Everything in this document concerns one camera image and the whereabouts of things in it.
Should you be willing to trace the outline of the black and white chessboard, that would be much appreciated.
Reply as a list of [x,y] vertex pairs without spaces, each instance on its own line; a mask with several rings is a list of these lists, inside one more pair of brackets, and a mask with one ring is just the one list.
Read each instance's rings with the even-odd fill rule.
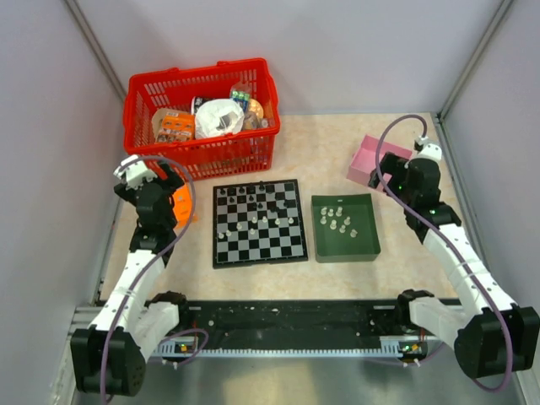
[[307,260],[296,179],[213,188],[213,268]]

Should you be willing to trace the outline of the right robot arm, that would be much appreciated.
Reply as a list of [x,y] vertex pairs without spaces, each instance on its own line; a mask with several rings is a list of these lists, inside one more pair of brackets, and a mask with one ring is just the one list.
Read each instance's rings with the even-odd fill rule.
[[442,265],[462,310],[449,309],[431,293],[406,290],[394,312],[396,328],[420,327],[451,347],[464,374],[474,380],[531,369],[539,337],[539,314],[521,307],[494,280],[456,211],[440,199],[440,148],[419,156],[392,152],[376,157],[369,185],[382,187],[403,209],[406,224]]

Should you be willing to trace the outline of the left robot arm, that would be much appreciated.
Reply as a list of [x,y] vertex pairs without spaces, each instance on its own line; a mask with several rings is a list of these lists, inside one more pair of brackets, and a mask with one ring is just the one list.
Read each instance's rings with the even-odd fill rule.
[[108,397],[135,396],[146,364],[168,332],[179,335],[192,322],[176,302],[146,299],[166,269],[175,244],[175,192],[192,186],[185,167],[154,156],[161,173],[148,167],[149,157],[131,155],[115,169],[115,194],[135,207],[138,220],[116,286],[88,326],[73,332],[70,349],[79,391]]

